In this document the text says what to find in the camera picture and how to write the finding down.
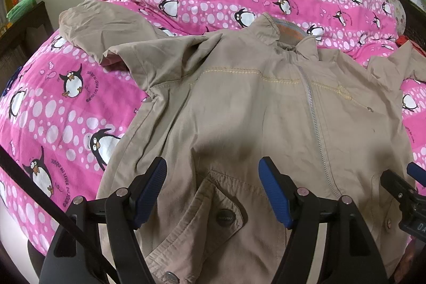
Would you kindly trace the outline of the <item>right hand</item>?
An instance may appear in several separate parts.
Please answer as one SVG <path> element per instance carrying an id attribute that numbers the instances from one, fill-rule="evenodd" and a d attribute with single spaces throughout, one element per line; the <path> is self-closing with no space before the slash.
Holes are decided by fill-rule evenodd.
<path id="1" fill-rule="evenodd" d="M 417 257 L 419 246 L 418 241 L 413 238 L 405 249 L 405 253 L 402 256 L 394 273 L 395 283 L 400 283 L 404 276 L 411 270 L 411 267 Z"/>

